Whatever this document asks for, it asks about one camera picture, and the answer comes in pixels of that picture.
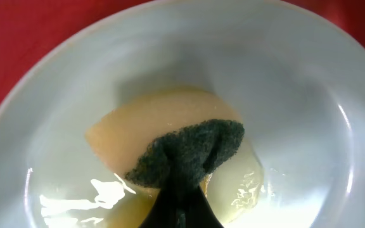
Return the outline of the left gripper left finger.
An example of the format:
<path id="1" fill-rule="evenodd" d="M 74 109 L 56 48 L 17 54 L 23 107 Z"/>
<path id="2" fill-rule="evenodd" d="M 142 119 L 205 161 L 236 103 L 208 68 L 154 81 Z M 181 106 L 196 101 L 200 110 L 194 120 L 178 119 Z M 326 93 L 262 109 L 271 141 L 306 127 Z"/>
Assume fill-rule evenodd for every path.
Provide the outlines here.
<path id="1" fill-rule="evenodd" d="M 160 189 L 153 207 L 139 228 L 176 228 L 177 206 L 174 182 L 168 180 Z"/>

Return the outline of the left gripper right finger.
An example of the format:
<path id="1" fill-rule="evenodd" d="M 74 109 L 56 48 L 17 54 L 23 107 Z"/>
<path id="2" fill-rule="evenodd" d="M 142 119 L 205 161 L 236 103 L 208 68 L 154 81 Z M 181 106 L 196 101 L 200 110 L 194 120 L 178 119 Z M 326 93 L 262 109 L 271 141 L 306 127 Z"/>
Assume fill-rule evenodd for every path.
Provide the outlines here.
<path id="1" fill-rule="evenodd" d="M 223 228 L 200 186 L 185 195 L 182 208 L 186 219 L 185 228 Z"/>

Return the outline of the green yellow sponge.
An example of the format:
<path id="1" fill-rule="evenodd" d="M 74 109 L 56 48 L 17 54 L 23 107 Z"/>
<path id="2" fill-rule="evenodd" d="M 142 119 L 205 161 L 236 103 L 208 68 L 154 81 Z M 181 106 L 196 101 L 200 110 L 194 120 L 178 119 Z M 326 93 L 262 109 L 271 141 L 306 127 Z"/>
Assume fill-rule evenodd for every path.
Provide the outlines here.
<path id="1" fill-rule="evenodd" d="M 105 115 L 86 131 L 97 157 L 128 182 L 110 227 L 139 227 L 162 186 L 172 180 L 177 227 L 185 227 L 185 195 L 200 186 L 226 225 L 258 202 L 264 171 L 238 113 L 216 95 L 191 87 L 146 94 Z"/>

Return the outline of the light blue round plate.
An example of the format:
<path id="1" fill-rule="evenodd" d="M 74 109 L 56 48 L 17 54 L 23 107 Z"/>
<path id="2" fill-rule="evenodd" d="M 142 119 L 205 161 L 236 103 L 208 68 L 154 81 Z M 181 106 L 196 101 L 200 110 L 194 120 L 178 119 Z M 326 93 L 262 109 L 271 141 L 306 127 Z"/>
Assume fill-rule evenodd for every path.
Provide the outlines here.
<path id="1" fill-rule="evenodd" d="M 155 1 L 63 42 L 0 107 L 0 227 L 118 227 L 137 188 L 84 134 L 177 86 L 241 115 L 244 148 L 211 177 L 226 227 L 365 227 L 365 49 L 282 1 Z"/>

